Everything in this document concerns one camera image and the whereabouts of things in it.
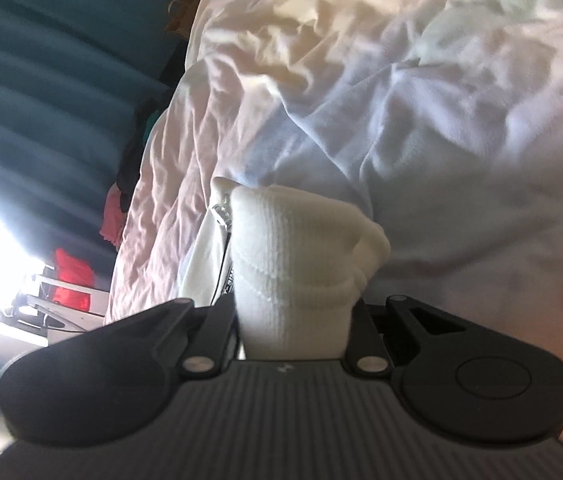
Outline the cream white sweatpants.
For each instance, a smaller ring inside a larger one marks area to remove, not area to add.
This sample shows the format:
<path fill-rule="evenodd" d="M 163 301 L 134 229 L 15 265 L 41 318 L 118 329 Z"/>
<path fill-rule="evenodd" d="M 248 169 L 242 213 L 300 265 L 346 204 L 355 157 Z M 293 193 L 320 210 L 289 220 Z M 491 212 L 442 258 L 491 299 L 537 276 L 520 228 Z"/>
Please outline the cream white sweatpants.
<path fill-rule="evenodd" d="M 339 359 L 353 307 L 389 256 L 385 231 L 354 205 L 216 178 L 176 293 L 210 306 L 231 286 L 251 360 Z"/>

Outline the pile of assorted clothes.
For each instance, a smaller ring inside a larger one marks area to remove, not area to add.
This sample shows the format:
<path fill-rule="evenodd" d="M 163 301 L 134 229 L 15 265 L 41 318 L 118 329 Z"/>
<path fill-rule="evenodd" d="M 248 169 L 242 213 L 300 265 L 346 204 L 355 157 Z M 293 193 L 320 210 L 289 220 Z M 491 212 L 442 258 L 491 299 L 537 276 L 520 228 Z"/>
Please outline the pile of assorted clothes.
<path fill-rule="evenodd" d="M 116 180 L 107 194 L 99 234 L 114 248 L 122 243 L 126 217 L 140 178 L 140 165 L 149 134 L 170 103 L 174 90 L 184 74 L 184 63 L 190 31 L 200 0 L 172 0 L 168 5 L 169 19 L 164 32 L 175 40 L 175 49 L 164 66 L 159 80 L 167 90 L 149 98 L 135 110 L 135 131 L 123 150 Z"/>

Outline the pastel pink bed sheet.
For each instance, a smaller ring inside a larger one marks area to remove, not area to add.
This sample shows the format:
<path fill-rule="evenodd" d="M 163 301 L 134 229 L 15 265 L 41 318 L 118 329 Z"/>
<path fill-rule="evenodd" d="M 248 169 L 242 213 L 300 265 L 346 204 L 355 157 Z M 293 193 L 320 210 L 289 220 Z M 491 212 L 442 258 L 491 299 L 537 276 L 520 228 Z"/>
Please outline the pastel pink bed sheet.
<path fill-rule="evenodd" d="M 563 359 L 563 0 L 201 0 L 108 321 L 210 299 L 234 184 L 380 224 L 368 300 L 412 296 Z"/>

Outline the garment steamer stand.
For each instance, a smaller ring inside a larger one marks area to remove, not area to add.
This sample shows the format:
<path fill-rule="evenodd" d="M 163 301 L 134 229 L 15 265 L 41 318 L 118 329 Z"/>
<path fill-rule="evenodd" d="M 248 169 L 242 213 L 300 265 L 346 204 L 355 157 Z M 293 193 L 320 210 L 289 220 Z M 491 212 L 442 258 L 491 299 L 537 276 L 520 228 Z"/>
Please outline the garment steamer stand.
<path fill-rule="evenodd" d="M 44 337 L 48 344 L 103 326 L 109 297 L 106 290 L 72 284 L 43 274 L 36 274 L 32 278 L 32 284 L 38 285 L 38 292 L 17 294 L 14 301 L 0 311 L 0 321 L 29 334 Z M 85 296 L 88 298 L 88 308 L 79 310 L 53 301 L 53 292 L 58 290 Z"/>

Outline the red cloth on steamer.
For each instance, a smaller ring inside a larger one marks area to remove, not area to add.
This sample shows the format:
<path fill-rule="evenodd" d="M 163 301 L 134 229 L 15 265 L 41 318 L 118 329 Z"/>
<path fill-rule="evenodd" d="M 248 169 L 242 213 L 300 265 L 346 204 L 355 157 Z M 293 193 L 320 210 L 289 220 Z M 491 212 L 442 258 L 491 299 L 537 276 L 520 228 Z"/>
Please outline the red cloth on steamer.
<path fill-rule="evenodd" d="M 62 248 L 55 250 L 56 278 L 66 283 L 93 288 L 95 275 L 90 265 L 79 258 L 73 257 Z M 72 289 L 56 287 L 53 301 L 65 307 L 88 312 L 91 299 L 86 292 L 76 292 Z"/>

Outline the blue curtain right panel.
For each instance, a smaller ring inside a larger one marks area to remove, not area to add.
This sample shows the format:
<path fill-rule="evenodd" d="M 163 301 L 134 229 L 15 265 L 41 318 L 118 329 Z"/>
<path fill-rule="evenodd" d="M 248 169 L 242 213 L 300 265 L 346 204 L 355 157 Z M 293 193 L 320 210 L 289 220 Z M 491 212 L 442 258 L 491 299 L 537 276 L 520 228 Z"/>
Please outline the blue curtain right panel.
<path fill-rule="evenodd" d="M 0 0 L 0 217 L 29 252 L 100 272 L 104 203 L 137 108 L 161 96 L 173 0 Z"/>

